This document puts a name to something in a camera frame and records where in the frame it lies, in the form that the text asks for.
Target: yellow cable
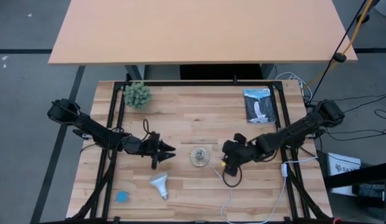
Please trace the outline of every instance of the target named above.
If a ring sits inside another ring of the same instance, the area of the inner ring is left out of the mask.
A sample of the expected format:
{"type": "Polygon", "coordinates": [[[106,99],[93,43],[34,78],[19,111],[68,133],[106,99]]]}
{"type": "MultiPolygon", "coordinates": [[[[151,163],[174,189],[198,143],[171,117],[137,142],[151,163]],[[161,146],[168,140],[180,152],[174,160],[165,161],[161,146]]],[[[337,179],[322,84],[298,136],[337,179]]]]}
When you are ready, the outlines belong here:
{"type": "MultiPolygon", "coordinates": [[[[372,1],[373,0],[369,0],[367,1],[367,4],[366,4],[366,7],[365,9],[363,10],[362,12],[362,15],[360,15],[360,18],[359,18],[359,21],[356,25],[356,28],[355,28],[355,31],[354,31],[354,34],[352,35],[352,38],[351,38],[351,41],[349,41],[349,44],[348,46],[344,49],[344,51],[342,52],[342,54],[345,54],[347,53],[347,51],[349,50],[349,48],[352,46],[356,36],[357,36],[357,33],[359,31],[359,28],[360,28],[360,25],[362,24],[362,21],[364,19],[364,17],[366,16],[367,14],[367,11],[369,10],[369,7],[370,5],[372,4],[372,1]]],[[[336,66],[337,62],[335,60],[333,60],[330,64],[330,67],[329,67],[329,70],[331,70],[332,68],[334,68],[336,66]]],[[[309,85],[313,84],[314,82],[316,82],[318,79],[320,79],[321,77],[323,76],[323,73],[319,74],[318,76],[316,76],[315,78],[313,78],[311,81],[309,81],[305,86],[303,86],[301,89],[305,89],[307,88],[309,85]]]]}

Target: blue object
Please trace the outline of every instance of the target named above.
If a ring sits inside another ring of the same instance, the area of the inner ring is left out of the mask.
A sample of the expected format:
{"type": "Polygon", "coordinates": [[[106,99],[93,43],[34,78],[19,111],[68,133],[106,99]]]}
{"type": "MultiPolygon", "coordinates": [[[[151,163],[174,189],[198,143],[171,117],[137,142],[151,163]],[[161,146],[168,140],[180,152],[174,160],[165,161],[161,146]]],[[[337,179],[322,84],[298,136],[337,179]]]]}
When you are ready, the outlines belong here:
{"type": "Polygon", "coordinates": [[[116,196],[116,201],[119,203],[124,203],[128,201],[129,193],[125,191],[119,191],[116,196]]]}

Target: book cover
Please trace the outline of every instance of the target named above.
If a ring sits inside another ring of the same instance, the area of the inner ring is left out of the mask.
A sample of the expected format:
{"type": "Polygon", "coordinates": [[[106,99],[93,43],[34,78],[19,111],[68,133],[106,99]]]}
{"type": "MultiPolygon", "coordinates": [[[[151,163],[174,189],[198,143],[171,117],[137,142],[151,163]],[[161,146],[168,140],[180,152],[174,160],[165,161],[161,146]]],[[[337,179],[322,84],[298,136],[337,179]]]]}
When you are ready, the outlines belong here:
{"type": "Polygon", "coordinates": [[[248,123],[276,121],[269,88],[244,90],[244,100],[248,123]]]}

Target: white bulb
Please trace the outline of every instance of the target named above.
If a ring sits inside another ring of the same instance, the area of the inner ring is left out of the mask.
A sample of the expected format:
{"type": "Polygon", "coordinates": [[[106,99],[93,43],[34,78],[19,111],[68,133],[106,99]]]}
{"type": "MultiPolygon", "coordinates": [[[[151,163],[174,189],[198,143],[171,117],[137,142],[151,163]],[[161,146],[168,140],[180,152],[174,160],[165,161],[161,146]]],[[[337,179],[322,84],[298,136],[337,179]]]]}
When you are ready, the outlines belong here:
{"type": "Polygon", "coordinates": [[[164,200],[168,198],[168,192],[166,187],[167,178],[168,178],[168,173],[163,172],[153,176],[152,178],[150,178],[150,181],[149,181],[152,186],[155,186],[157,188],[158,192],[162,196],[162,199],[164,200]]]}

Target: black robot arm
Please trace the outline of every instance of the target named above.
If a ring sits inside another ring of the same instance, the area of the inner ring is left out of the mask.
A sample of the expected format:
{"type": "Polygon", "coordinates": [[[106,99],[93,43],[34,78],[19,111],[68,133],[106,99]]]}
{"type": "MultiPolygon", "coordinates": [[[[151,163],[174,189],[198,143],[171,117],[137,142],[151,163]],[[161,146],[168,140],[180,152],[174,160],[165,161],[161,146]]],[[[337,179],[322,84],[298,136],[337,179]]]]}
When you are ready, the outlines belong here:
{"type": "Polygon", "coordinates": [[[95,144],[104,149],[125,150],[128,154],[152,157],[152,169],[157,168],[157,163],[175,156],[169,152],[175,151],[175,148],[160,141],[160,134],[151,132],[147,139],[140,140],[130,133],[114,132],[82,113],[80,107],[70,100],[55,100],[47,114],[52,121],[78,128],[73,132],[80,137],[91,135],[95,144]]]}
{"type": "Polygon", "coordinates": [[[322,134],[321,127],[332,128],[342,123],[344,114],[333,101],[319,102],[303,118],[279,130],[277,133],[262,134],[247,142],[240,133],[234,141],[226,141],[222,148],[224,172],[236,176],[238,168],[247,162],[261,162],[271,157],[283,145],[300,147],[308,134],[322,134]]]}

